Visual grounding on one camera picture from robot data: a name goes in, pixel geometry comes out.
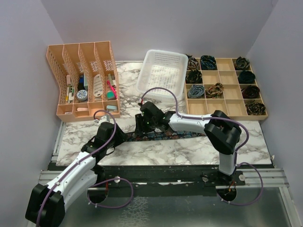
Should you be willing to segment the navy floral tie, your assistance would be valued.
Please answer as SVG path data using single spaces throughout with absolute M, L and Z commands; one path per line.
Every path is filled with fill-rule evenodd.
M 178 140 L 189 139 L 195 137 L 204 137 L 205 135 L 190 131 L 166 131 L 166 132 L 150 132 L 146 134 L 136 134 L 135 132 L 128 132 L 126 142 L 137 141 L 154 141 L 154 140 Z

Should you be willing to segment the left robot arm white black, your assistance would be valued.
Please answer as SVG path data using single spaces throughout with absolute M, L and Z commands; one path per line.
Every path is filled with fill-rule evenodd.
M 81 148 L 76 159 L 47 184 L 37 184 L 30 195 L 25 218 L 38 227 L 58 227 L 70 205 L 89 186 L 101 186 L 104 174 L 98 162 L 110 148 L 126 142 L 117 124 L 103 122 L 97 134 Z

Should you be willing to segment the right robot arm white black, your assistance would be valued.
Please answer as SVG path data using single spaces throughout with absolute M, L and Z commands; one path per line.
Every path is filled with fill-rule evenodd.
M 240 140 L 241 129 L 238 123 L 231 120 L 224 112 L 216 110 L 207 115 L 181 115 L 176 111 L 163 112 L 148 101 L 135 115 L 135 133 L 143 136 L 155 131 L 187 131 L 201 133 L 208 137 L 213 147 L 219 152 L 219 172 L 217 179 L 228 185 L 235 178 L 236 145 Z

